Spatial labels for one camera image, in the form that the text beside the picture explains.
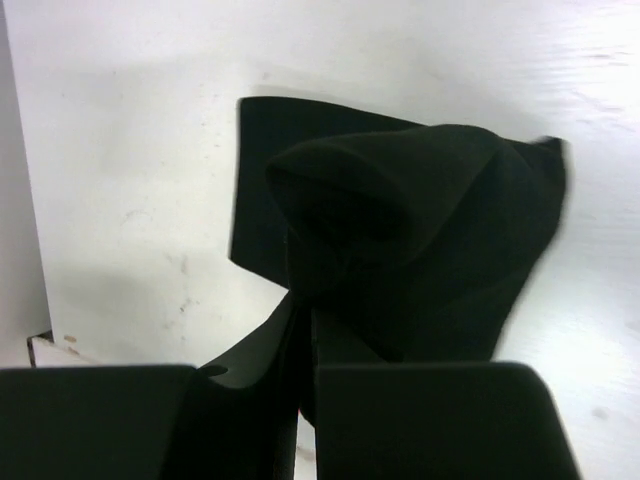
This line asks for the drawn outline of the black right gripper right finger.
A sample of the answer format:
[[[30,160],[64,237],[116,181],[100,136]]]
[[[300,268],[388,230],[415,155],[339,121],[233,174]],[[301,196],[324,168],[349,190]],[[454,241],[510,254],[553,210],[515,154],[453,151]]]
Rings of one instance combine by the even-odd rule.
[[[503,315],[422,318],[401,360],[334,314],[303,308],[301,402],[321,479],[571,479],[552,395],[529,366],[492,359]]]

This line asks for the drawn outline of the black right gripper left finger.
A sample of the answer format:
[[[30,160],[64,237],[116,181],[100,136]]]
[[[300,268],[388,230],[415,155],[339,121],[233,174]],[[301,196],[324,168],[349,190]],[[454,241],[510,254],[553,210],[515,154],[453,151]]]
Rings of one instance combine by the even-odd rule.
[[[5,479],[290,479],[297,310],[202,367],[5,369]]]

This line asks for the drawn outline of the black tank top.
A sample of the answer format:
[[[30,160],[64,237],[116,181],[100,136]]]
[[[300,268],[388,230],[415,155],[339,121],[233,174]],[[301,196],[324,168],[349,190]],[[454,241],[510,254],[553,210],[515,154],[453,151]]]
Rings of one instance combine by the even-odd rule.
[[[389,362],[486,361],[562,216],[556,137],[238,103],[230,258]]]

